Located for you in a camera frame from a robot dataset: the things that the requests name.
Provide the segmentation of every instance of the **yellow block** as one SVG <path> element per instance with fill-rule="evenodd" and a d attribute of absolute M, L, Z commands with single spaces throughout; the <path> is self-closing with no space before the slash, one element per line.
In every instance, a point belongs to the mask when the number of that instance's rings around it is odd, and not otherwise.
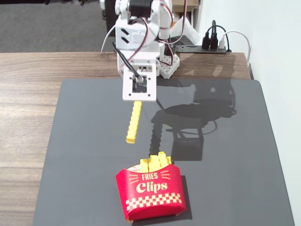
<path fill-rule="evenodd" d="M 149 172 L 154 172 L 161 169 L 159 157 L 157 155 L 151 155 L 149 158 Z"/>
<path fill-rule="evenodd" d="M 135 101 L 133 106 L 131 121 L 128 126 L 127 138 L 126 138 L 126 142 L 129 144 L 134 144 L 136 142 L 141 108 L 142 108 L 142 101 Z"/>
<path fill-rule="evenodd" d="M 149 172 L 149 164 L 148 159 L 140 159 L 140 173 L 148 173 Z"/>
<path fill-rule="evenodd" d="M 167 158 L 167 163 L 168 163 L 168 164 L 171 164 L 171 157 L 168 156 L 168 157 L 166 157 L 166 158 Z"/>
<path fill-rule="evenodd" d="M 161 168 L 164 168 L 165 166 L 168 166 L 166 154 L 164 152 L 159 152 L 158 156 L 159 156 Z"/>

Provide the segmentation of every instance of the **white cable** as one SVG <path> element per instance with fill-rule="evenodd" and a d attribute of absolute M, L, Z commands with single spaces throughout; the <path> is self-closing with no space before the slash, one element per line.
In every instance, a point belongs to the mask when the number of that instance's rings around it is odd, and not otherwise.
<path fill-rule="evenodd" d="M 238 31 L 227 31 L 225 32 L 223 35 L 222 35 L 222 38 L 221 38 L 221 41 L 220 41 L 220 45 L 219 45 L 219 48 L 220 49 L 223 49 L 224 46 L 225 46 L 225 35 L 228 34 L 228 33 L 231 33 L 231 32 L 235 32 L 235 33 L 238 33 L 238 34 L 241 34 L 242 36 L 244 36 L 244 38 L 246 39 L 246 41 L 248 42 L 248 56 L 247 56 L 247 64 L 249 65 L 249 59 L 250 59 L 250 53 L 251 53 L 251 45 L 250 45 L 250 42 L 249 42 L 249 39 L 241 32 L 238 32 Z"/>
<path fill-rule="evenodd" d="M 109 32 L 107 33 L 107 35 L 105 36 L 104 40 L 103 40 L 103 46 L 102 46 L 102 49 L 100 50 L 101 52 L 103 51 L 103 48 L 104 48 L 104 45 L 105 45 L 105 42 L 107 41 L 109 35 L 111 34 L 111 32 L 115 29 L 115 26 L 116 24 L 114 24 L 114 26 L 109 30 Z"/>

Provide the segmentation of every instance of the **checkered pattern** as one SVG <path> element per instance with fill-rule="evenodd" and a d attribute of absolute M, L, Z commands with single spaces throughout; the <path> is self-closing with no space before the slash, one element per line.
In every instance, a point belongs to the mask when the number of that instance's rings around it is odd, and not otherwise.
<path fill-rule="evenodd" d="M 163 204 L 170 204 L 170 203 L 182 203 L 182 200 L 180 199 L 179 193 L 165 193 L 165 194 L 158 194 L 158 195 L 152 195 L 152 196 L 145 196 L 139 197 L 138 199 L 133 198 L 131 201 L 126 200 L 127 210 L 129 211 L 131 208 L 137 209 L 147 206 L 157 206 L 157 205 L 163 205 Z"/>

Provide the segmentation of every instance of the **white wall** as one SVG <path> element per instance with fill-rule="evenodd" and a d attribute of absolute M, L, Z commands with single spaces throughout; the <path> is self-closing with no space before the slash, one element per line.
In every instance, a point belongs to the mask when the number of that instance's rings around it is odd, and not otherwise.
<path fill-rule="evenodd" d="M 203 0 L 200 34 L 215 19 L 244 33 L 261 83 L 296 226 L 301 226 L 301 1 Z M 218 29 L 219 39 L 222 30 Z M 246 40 L 230 33 L 230 49 L 247 55 Z"/>

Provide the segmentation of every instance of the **robotic arm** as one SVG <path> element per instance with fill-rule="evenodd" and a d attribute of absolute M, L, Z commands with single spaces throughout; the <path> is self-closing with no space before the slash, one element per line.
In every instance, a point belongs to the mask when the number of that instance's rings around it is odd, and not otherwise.
<path fill-rule="evenodd" d="M 156 101 L 156 77 L 161 74 L 169 79 L 179 67 L 179 57 L 167 44 L 171 10 L 171 0 L 116 0 L 117 64 L 123 78 L 123 100 Z"/>

